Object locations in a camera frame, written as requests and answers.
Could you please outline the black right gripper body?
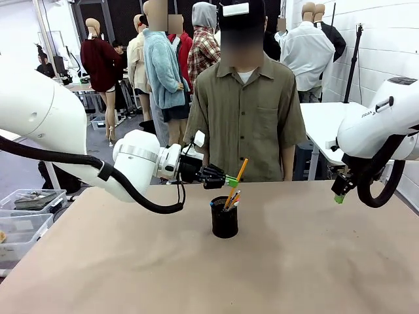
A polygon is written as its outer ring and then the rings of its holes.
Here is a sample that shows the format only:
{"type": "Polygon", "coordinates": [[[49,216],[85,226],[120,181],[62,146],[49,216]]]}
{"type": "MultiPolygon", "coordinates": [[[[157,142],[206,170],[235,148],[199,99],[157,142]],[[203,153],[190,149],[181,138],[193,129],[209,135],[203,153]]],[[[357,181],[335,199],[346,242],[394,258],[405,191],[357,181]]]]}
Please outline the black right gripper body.
{"type": "Polygon", "coordinates": [[[356,187],[352,174],[339,173],[331,187],[336,196],[345,196],[356,187]]]}

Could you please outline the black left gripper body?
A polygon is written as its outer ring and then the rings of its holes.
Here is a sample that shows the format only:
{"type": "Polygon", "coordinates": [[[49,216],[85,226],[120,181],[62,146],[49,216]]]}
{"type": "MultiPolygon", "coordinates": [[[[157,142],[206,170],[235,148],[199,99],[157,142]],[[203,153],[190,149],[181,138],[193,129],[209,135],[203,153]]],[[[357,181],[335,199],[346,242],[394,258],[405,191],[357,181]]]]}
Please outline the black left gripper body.
{"type": "Polygon", "coordinates": [[[183,183],[199,182],[198,172],[201,170],[203,165],[202,162],[202,154],[197,154],[194,156],[182,154],[179,159],[179,178],[181,181],[183,183]]]}

